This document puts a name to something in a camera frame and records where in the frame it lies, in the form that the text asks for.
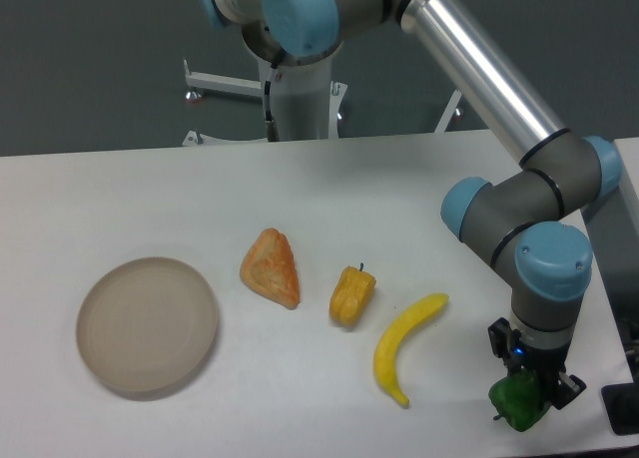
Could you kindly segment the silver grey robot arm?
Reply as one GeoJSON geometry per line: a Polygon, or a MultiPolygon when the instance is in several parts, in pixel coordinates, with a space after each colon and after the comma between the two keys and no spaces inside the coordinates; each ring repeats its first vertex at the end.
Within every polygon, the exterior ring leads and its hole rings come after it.
{"type": "Polygon", "coordinates": [[[511,315],[488,330],[509,377],[538,386],[535,409],[585,388],[565,359],[591,277],[592,249],[563,219],[613,191],[615,147],[578,138],[519,76],[458,0],[200,0],[217,27],[237,24],[261,61],[271,142],[329,135],[329,63],[342,41],[387,21],[415,36],[519,165],[492,185],[445,196],[450,231],[511,287],[511,315]]]}

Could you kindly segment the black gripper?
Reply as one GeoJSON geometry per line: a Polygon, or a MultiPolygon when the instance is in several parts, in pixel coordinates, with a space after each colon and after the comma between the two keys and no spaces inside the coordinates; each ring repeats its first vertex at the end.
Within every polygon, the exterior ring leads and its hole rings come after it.
{"type": "Polygon", "coordinates": [[[510,321],[498,318],[487,331],[492,353],[503,362],[508,376],[527,369],[538,376],[556,377],[549,393],[549,402],[554,408],[563,409],[587,388],[579,377],[565,373],[565,360],[572,341],[571,327],[543,331],[512,316],[510,321]]]}

